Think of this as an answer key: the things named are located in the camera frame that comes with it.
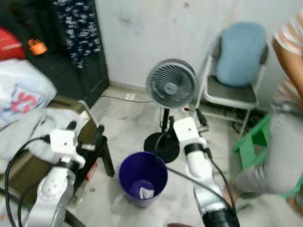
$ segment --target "striped shirt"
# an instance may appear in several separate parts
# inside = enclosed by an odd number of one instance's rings
[[[275,32],[275,39],[286,50],[303,54],[303,10]],[[298,104],[300,96],[288,77],[283,79],[273,97],[274,103],[292,102]]]

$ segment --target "fan stand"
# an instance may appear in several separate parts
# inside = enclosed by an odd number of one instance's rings
[[[163,133],[166,133],[166,136],[164,136],[160,141],[157,150],[157,156],[159,156],[164,163],[170,163],[175,160],[180,152],[179,142],[173,129],[173,117],[170,118],[172,118],[172,121],[169,124],[168,131],[165,132],[169,119],[169,109],[164,109],[163,123],[161,127],[162,131],[153,133],[144,141],[144,151],[155,153],[155,148],[159,137]]]

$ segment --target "orange padlock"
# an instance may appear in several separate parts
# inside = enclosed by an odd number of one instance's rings
[[[30,50],[34,55],[39,55],[47,51],[46,45],[43,42],[40,42],[38,39],[29,40],[28,45],[30,46]]]

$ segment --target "fan grille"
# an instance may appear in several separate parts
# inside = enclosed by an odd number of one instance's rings
[[[166,60],[151,70],[146,83],[152,100],[168,109],[178,109],[196,94],[193,69],[181,60]]]

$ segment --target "metal chair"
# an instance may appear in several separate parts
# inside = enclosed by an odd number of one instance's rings
[[[203,113],[205,115],[218,117],[228,121],[243,122],[243,126],[240,131],[240,137],[242,137],[251,110],[258,106],[257,92],[266,70],[268,52],[268,45],[265,44],[263,52],[259,58],[258,75],[253,82],[245,87],[230,87],[220,83],[216,77],[216,67],[222,54],[222,38],[218,36],[210,47],[204,70],[202,70],[199,77],[200,88],[195,108],[197,109],[199,107],[203,96],[204,99],[210,103],[247,110],[244,121],[213,113]]]

